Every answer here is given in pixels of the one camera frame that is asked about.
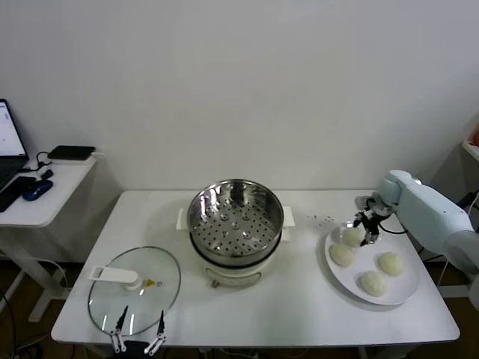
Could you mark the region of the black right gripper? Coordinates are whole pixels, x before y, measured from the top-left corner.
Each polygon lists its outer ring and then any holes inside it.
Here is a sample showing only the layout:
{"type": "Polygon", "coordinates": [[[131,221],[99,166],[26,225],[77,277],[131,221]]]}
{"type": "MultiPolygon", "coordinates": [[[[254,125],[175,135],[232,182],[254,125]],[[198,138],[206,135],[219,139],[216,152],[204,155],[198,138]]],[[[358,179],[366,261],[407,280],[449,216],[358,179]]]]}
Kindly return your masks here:
{"type": "Polygon", "coordinates": [[[371,209],[365,209],[355,214],[353,227],[358,227],[360,224],[363,224],[365,229],[364,239],[360,243],[361,247],[372,245],[377,241],[379,237],[379,225],[382,221],[383,217],[371,209]]]}

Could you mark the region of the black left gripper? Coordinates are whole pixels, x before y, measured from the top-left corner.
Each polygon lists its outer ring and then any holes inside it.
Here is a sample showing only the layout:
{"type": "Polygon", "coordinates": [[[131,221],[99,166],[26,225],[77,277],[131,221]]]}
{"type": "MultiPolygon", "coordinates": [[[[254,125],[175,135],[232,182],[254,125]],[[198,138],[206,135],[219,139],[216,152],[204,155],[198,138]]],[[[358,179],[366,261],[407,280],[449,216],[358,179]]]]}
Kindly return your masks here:
{"type": "Polygon", "coordinates": [[[136,340],[127,340],[124,342],[122,330],[128,307],[128,305],[125,306],[122,314],[116,321],[114,329],[110,331],[113,352],[121,353],[121,357],[126,359],[148,359],[150,355],[155,355],[158,352],[166,340],[164,311],[161,312],[156,336],[150,343],[136,340]]]}

